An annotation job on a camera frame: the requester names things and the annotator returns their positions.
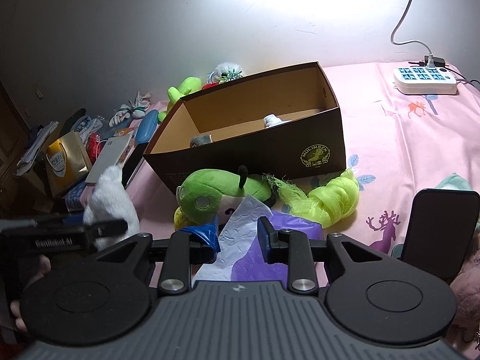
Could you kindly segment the white power strip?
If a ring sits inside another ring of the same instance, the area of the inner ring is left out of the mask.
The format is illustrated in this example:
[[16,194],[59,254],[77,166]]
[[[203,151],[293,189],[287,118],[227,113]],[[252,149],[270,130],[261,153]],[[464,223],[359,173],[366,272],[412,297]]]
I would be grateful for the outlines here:
[[393,71],[394,83],[402,94],[408,95],[454,95],[457,80],[444,67],[396,67]]

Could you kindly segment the white fluffy towel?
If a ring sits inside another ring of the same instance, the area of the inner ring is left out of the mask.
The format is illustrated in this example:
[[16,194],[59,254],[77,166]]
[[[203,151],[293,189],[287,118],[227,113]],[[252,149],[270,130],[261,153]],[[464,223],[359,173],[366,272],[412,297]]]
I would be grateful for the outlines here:
[[98,178],[83,214],[84,224],[96,224],[114,219],[123,219],[128,229],[118,236],[101,237],[95,241],[98,250],[104,250],[115,243],[140,232],[137,211],[122,185],[122,168],[109,166]]

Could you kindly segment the grey small plush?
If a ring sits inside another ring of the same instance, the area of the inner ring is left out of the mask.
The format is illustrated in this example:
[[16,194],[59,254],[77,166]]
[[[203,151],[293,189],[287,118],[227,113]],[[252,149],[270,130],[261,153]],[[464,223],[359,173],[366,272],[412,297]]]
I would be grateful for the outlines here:
[[210,134],[203,134],[194,136],[190,139],[190,147],[199,147],[212,143],[212,136]]

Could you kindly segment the neon green knotted scarf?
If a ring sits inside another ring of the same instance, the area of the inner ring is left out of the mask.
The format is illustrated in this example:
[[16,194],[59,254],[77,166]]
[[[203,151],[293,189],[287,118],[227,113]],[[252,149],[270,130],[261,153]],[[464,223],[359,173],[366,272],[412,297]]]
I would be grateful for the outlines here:
[[352,215],[360,200],[360,186],[350,168],[309,193],[273,175],[265,179],[291,215],[316,222],[322,228],[330,228]]

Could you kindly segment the pink plush bunny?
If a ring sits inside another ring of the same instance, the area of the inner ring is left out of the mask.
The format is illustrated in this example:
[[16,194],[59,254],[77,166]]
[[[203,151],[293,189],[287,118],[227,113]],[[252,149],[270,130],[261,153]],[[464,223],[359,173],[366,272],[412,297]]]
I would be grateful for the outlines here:
[[448,342],[459,351],[476,342],[479,350],[479,250],[465,259],[450,287],[456,296],[457,311]]

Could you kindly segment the white fluffy plush toy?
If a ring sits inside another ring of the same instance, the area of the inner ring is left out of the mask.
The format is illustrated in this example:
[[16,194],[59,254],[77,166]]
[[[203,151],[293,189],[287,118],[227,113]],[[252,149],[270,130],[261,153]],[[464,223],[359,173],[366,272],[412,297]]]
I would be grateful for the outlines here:
[[239,64],[224,62],[217,65],[209,74],[208,84],[223,84],[242,77],[243,69]]

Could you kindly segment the yellow fluffy cloth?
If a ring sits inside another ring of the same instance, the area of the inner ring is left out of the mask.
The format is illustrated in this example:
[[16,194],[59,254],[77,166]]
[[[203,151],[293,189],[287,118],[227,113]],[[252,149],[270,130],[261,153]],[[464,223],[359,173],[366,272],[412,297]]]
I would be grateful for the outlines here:
[[188,219],[181,208],[176,208],[173,215],[173,226],[175,231],[194,225],[195,222],[192,222],[190,219]]

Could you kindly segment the black phone stand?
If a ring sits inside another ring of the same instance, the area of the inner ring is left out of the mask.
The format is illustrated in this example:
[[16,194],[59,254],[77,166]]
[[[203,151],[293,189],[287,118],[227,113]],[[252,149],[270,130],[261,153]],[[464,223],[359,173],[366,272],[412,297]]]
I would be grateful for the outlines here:
[[479,194],[422,189],[413,201],[399,260],[450,284],[459,274],[479,219]]

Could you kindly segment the pink deer print bedsheet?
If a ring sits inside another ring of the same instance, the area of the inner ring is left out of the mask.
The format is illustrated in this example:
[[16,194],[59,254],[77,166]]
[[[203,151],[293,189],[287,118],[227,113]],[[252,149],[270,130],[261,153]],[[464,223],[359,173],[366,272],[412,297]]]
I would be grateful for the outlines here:
[[333,231],[385,251],[404,242],[418,191],[451,174],[479,188],[479,88],[460,82],[452,96],[408,96],[395,88],[393,69],[365,63],[325,71],[360,186],[356,212]]

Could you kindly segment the green spotted plush toy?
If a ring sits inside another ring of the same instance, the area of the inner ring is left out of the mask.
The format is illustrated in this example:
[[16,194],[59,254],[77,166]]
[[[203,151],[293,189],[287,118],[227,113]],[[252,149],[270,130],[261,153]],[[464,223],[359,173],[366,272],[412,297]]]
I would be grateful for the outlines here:
[[206,224],[215,216],[220,225],[226,224],[247,196],[268,207],[277,201],[267,180],[250,174],[243,165],[235,173],[218,169],[198,170],[176,188],[178,207],[195,225]]

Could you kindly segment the red small pouch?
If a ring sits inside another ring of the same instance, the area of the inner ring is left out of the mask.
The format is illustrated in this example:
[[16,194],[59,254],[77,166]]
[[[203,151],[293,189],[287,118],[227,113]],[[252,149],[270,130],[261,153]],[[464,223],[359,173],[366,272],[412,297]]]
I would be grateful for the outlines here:
[[88,137],[86,144],[86,152],[91,161],[91,164],[94,164],[101,153],[103,148],[103,143],[100,135],[97,133],[91,133]]

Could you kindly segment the purple tissue pack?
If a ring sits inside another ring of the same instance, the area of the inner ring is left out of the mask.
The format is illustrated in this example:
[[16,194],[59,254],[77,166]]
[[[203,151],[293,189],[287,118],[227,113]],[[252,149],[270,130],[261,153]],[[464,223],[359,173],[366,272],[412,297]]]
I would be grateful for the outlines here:
[[257,220],[266,217],[276,230],[293,229],[321,240],[320,224],[272,211],[267,205],[248,196],[233,212],[219,235],[220,252],[212,264],[199,268],[193,281],[280,281],[287,283],[287,266],[264,261],[257,236]]

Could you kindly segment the red plush toy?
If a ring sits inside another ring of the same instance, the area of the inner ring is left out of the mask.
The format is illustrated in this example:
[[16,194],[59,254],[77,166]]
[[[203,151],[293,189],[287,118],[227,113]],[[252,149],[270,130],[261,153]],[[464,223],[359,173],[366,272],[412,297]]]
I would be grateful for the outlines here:
[[216,82],[206,83],[206,84],[202,87],[202,89],[210,89],[210,88],[215,87],[215,86],[218,86],[218,85],[219,85],[219,84],[216,83]]

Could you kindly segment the black smartphone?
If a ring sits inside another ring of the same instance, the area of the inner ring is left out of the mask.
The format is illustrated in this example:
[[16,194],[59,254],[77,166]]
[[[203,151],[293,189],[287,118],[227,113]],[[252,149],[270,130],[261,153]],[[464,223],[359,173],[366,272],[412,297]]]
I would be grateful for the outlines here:
[[143,164],[143,155],[148,147],[149,143],[145,142],[135,146],[132,153],[126,159],[122,168],[122,185],[127,188],[137,173],[139,167]]

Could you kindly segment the light blue wipes pack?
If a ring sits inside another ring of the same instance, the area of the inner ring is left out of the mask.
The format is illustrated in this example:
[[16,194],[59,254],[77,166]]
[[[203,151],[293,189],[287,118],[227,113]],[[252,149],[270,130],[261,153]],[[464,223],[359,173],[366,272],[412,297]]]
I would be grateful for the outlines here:
[[288,120],[283,120],[277,117],[275,114],[270,114],[265,116],[263,121],[264,121],[265,128],[272,128],[278,125],[283,125],[285,123],[288,123]]

